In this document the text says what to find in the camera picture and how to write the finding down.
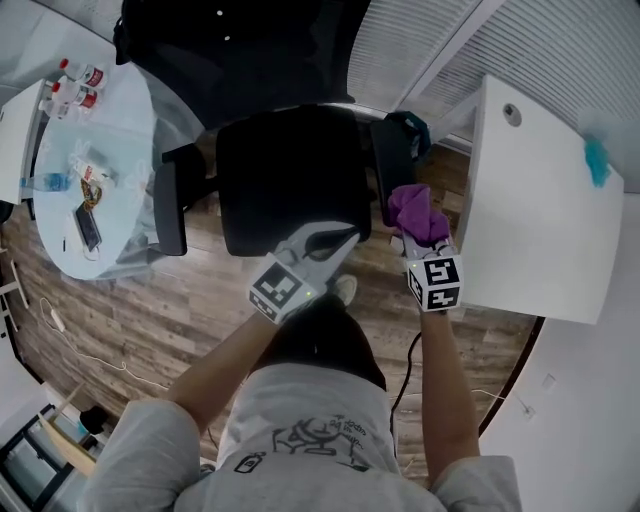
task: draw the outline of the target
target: t-shirt sleeve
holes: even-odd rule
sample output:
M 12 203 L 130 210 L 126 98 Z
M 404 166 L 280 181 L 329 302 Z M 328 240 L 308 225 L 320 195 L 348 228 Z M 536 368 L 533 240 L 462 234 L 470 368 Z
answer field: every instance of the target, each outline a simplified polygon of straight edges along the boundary
M 520 512 L 520 493 L 510 457 L 459 460 L 431 488 L 449 512 Z
M 200 436 L 191 416 L 164 400 L 131 402 L 98 457 L 80 512 L 157 512 L 200 473 Z

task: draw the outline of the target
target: shoe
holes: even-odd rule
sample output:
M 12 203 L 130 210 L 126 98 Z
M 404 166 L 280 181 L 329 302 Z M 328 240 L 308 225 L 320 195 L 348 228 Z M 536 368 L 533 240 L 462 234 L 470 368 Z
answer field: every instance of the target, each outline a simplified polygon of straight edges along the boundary
M 353 298 L 356 296 L 356 290 L 358 289 L 358 279 L 356 276 L 350 274 L 344 274 L 340 276 L 336 283 L 333 285 L 333 293 L 343 302 L 347 307 Z

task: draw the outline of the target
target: purple cloth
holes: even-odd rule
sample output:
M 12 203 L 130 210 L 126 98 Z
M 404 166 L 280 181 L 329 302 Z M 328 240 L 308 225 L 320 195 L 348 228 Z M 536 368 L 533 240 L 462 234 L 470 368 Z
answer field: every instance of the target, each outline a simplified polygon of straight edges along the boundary
M 410 233 L 418 243 L 431 244 L 449 237 L 446 215 L 431 209 L 431 189 L 427 185 L 403 185 L 389 198 L 391 222 Z

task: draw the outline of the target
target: black phone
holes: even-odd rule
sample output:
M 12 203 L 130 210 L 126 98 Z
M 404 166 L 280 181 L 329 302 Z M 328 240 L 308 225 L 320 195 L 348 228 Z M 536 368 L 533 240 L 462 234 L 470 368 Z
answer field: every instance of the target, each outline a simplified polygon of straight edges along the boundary
M 89 252 L 93 251 L 102 243 L 102 239 L 93 214 L 84 209 L 84 204 L 81 204 L 80 208 L 76 210 L 76 220 L 78 221 L 78 228 L 82 234 L 84 244 L 89 249 Z

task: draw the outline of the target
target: wooden floor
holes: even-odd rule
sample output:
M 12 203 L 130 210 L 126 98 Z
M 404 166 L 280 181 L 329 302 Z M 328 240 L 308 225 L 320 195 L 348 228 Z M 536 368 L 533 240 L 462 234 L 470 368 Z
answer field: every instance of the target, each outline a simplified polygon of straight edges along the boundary
M 420 180 L 433 188 L 434 200 L 455 227 L 463 205 L 468 158 L 434 148 L 420 170 Z M 245 280 L 255 260 L 230 256 L 221 236 L 217 200 L 196 206 L 187 215 L 189 252 L 157 262 L 153 270 L 115 281 L 71 279 L 49 260 L 29 220 L 26 206 L 4 225 L 3 245 L 19 266 L 31 300 L 25 310 L 19 297 L 11 305 L 21 331 L 19 350 L 28 364 L 63 393 L 86 381 L 78 407 L 98 403 L 119 416 L 129 400 L 157 396 L 162 390 L 125 372 L 77 356 L 43 322 L 39 300 L 46 297 L 61 312 L 69 341 L 90 354 L 135 375 L 169 385 L 197 358 L 215 347 L 252 313 L 244 298 Z M 402 262 L 388 247 L 388 229 L 374 211 L 371 239 L 360 244 L 344 265 L 358 277 L 351 314 L 364 328 L 393 399 L 407 371 L 407 350 L 419 330 L 414 299 L 403 277 Z M 4 275 L 9 258 L 1 257 Z M 464 367 L 475 389 L 498 393 L 521 353 L 534 318 L 504 311 L 464 307 L 451 313 Z M 421 351 L 414 353 L 414 372 L 397 414 L 399 463 L 404 474 L 424 482 L 427 474 L 420 427 Z M 478 422 L 492 398 L 475 393 Z M 217 441 L 226 415 L 211 427 Z M 203 456 L 216 450 L 205 435 Z

